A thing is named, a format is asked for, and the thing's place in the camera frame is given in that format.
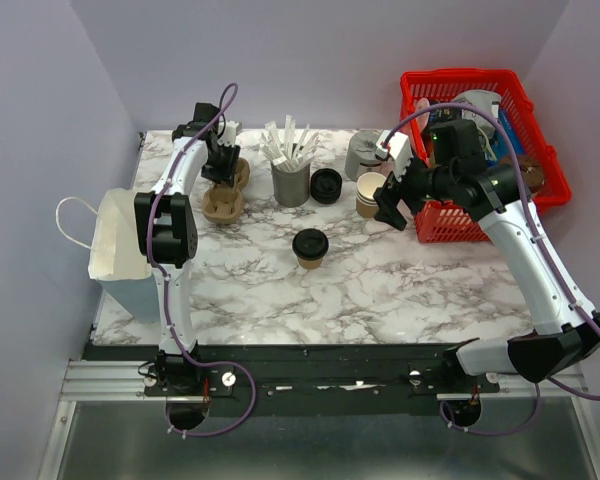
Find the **brown cardboard cup carrier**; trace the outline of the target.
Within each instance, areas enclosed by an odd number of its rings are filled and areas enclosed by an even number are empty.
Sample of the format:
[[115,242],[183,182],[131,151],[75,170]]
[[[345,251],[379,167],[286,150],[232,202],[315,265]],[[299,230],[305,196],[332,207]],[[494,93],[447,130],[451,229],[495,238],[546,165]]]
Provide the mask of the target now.
[[209,222],[234,224],[244,211],[243,195],[237,187],[212,186],[203,196],[201,211]]

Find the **black coffee cup lid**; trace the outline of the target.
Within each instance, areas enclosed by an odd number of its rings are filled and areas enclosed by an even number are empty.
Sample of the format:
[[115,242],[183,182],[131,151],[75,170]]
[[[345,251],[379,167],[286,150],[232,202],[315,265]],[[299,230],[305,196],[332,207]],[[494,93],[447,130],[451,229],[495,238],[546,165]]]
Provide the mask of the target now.
[[292,250],[297,258],[307,261],[322,259],[329,249],[326,234],[315,228],[299,231],[292,240]]

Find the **brown paper coffee cup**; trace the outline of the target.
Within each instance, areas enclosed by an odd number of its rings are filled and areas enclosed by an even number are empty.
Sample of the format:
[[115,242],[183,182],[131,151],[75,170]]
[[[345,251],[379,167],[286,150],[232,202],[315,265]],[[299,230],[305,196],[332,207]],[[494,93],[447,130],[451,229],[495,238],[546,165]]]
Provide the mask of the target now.
[[298,256],[297,261],[298,261],[298,264],[302,268],[304,268],[306,270],[314,270],[321,266],[321,264],[323,262],[323,257],[315,258],[315,259],[307,259],[307,258]]

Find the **blue paper bag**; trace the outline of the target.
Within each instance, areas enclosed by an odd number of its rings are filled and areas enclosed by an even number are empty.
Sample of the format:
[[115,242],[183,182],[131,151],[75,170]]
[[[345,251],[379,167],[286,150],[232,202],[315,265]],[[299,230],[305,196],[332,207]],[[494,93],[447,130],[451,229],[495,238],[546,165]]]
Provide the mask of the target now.
[[133,190],[107,191],[97,211],[88,273],[133,318],[160,320],[157,287],[151,266],[141,254],[136,231]]

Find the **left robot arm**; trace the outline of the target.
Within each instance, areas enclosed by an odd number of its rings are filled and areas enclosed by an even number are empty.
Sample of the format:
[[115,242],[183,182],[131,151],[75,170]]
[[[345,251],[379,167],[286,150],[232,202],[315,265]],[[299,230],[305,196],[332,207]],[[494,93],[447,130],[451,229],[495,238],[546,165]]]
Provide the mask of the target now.
[[189,271],[198,247],[189,195],[199,177],[220,186],[235,184],[240,148],[220,140],[225,111],[224,105],[196,104],[192,120],[172,132],[165,172],[150,191],[134,198],[139,249],[152,267],[159,298],[155,377],[181,395],[194,393],[203,381],[189,304]]

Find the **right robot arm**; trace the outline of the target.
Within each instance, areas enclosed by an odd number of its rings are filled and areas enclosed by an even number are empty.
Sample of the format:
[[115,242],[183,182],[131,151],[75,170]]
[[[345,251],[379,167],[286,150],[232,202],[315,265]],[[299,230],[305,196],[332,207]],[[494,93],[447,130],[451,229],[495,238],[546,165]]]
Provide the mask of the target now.
[[429,201],[450,201],[469,214],[504,256],[529,309],[533,330],[510,339],[469,340],[446,351],[440,379],[460,392],[486,373],[513,373],[539,383],[587,358],[600,346],[600,311],[579,290],[556,257],[535,205],[524,199],[513,166],[488,165],[480,133],[459,119],[432,130],[436,164],[415,157],[408,137],[382,132],[378,159],[394,170],[374,198],[376,220],[398,230]]

